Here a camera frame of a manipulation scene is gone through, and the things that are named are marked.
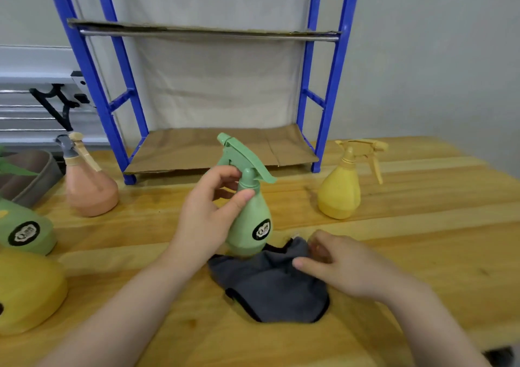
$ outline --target green container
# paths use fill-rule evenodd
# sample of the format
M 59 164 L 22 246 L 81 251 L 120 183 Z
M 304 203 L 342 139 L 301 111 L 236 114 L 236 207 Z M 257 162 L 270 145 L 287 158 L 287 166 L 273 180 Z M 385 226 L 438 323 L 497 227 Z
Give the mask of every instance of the green container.
M 224 153 L 218 165 L 231 165 L 242 172 L 238 190 L 253 189 L 256 195 L 248 201 L 231 225 L 226 243 L 232 253 L 250 256 L 260 252 L 272 233 L 271 212 L 260 192 L 260 181 L 275 183 L 261 160 L 248 147 L 225 133 L 218 135 Z
M 0 198 L 0 244 L 46 255 L 56 244 L 53 224 L 29 208 Z

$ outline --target white backdrop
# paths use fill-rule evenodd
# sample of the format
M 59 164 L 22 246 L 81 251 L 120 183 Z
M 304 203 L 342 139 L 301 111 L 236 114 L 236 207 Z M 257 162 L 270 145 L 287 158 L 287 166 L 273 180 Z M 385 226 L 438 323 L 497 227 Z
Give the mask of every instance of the white backdrop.
M 222 28 L 303 30 L 309 0 L 113 0 L 118 19 Z M 76 0 L 101 20 L 98 0 Z M 277 127 L 293 123 L 304 44 L 288 41 L 173 41 L 126 38 L 150 129 Z M 111 98 L 124 90 L 110 39 L 92 39 Z M 131 108 L 118 110 L 125 140 L 140 136 Z

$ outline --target blue shelf frame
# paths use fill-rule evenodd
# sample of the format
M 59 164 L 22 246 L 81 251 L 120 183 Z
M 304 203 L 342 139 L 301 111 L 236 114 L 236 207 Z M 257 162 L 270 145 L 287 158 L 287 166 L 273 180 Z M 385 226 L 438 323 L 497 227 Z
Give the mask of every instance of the blue shelf frame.
M 302 80 L 300 87 L 300 96 L 298 100 L 298 112 L 296 116 L 296 124 L 302 132 L 304 140 L 314 151 L 319 161 L 311 165 L 312 172 L 319 172 L 321 169 L 321 160 L 323 157 L 323 151 L 325 149 L 325 143 L 327 141 L 327 135 L 329 133 L 330 122 L 332 120 L 332 113 L 334 111 L 334 104 L 337 96 L 337 89 L 340 84 L 341 71 L 343 69 L 343 63 L 345 60 L 345 54 L 348 46 L 348 38 L 350 36 L 350 29 L 352 27 L 352 21 L 354 19 L 354 10 L 356 8 L 357 0 L 343 0 L 341 9 L 340 25 L 338 28 L 337 40 L 334 42 L 334 55 L 332 57 L 332 65 L 330 68 L 329 82 L 327 85 L 327 92 L 325 98 L 319 97 L 317 94 L 309 89 L 310 79 L 310 68 L 313 59 L 314 42 L 307 41 L 305 43 L 304 61 L 302 69 Z M 112 0 L 100 0 L 103 14 L 107 21 L 117 21 L 115 14 L 114 4 Z M 83 77 L 87 83 L 92 100 L 96 104 L 99 118 L 105 133 L 107 134 L 108 141 L 112 150 L 114 151 L 115 158 L 118 162 L 119 168 L 123 173 L 125 184 L 134 185 L 136 183 L 135 175 L 124 174 L 125 169 L 130 164 L 134 155 L 137 153 L 146 136 L 149 134 L 148 126 L 146 124 L 145 114 L 142 110 L 141 101 L 139 99 L 139 93 L 135 84 L 134 76 L 132 74 L 132 68 L 128 55 L 126 53 L 125 44 L 121 36 L 113 36 L 112 43 L 114 45 L 115 53 L 123 74 L 123 79 L 126 84 L 126 91 L 120 94 L 116 99 L 108 101 L 103 85 L 99 78 L 96 70 L 95 63 L 90 54 L 86 37 L 82 35 L 78 28 L 70 27 L 67 23 L 69 18 L 77 18 L 74 5 L 72 0 L 54 0 L 56 9 L 60 16 L 63 28 L 69 39 L 74 55 L 80 65 Z M 318 23 L 320 0 L 310 0 L 309 15 L 307 21 L 307 28 L 309 30 L 316 30 Z M 316 104 L 322 108 L 320 128 L 318 131 L 318 138 L 316 141 L 316 147 L 313 147 L 305 135 L 303 134 L 303 121 L 305 118 L 305 106 L 307 98 L 310 98 Z M 119 130 L 115 124 L 113 113 L 121 107 L 124 103 L 130 101 L 134 114 L 141 134 L 141 140 L 134 152 L 128 156 L 126 148 L 121 139 Z

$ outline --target green leaf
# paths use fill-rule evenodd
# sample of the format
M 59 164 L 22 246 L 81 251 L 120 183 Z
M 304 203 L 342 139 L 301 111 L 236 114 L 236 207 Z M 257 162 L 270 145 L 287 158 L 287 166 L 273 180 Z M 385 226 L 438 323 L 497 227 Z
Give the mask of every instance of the green leaf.
M 38 175 L 35 172 L 20 168 L 14 164 L 9 163 L 5 158 L 0 158 L 0 174 L 15 174 L 15 175 Z

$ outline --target yellow container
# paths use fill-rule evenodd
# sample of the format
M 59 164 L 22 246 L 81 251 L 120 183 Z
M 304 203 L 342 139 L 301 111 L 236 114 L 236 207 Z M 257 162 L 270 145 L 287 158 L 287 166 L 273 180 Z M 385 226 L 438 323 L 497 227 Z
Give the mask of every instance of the yellow container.
M 0 335 L 20 334 L 49 318 L 67 295 L 59 263 L 0 247 Z
M 348 140 L 345 144 L 345 154 L 340 164 L 325 178 L 318 189 L 318 208 L 325 215 L 335 219 L 350 217 L 361 203 L 361 190 L 356 171 L 356 158 L 365 156 L 369 160 L 370 168 L 383 183 L 379 162 L 375 152 L 384 152 L 388 144 L 376 140 Z

